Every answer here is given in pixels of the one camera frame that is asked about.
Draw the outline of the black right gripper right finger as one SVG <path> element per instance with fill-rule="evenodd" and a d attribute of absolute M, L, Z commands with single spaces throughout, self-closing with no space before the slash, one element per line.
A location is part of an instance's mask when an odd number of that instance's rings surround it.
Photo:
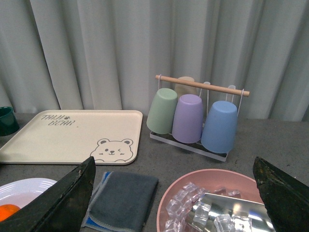
<path fill-rule="evenodd" d="M 309 230 L 309 188 L 261 157 L 253 175 L 267 214 L 277 232 Z"/>

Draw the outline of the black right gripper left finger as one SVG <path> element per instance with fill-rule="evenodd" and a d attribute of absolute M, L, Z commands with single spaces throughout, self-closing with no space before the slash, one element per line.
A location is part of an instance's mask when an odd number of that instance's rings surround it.
<path fill-rule="evenodd" d="M 0 223 L 2 232 L 78 232 L 92 195 L 96 165 L 89 157 Z"/>

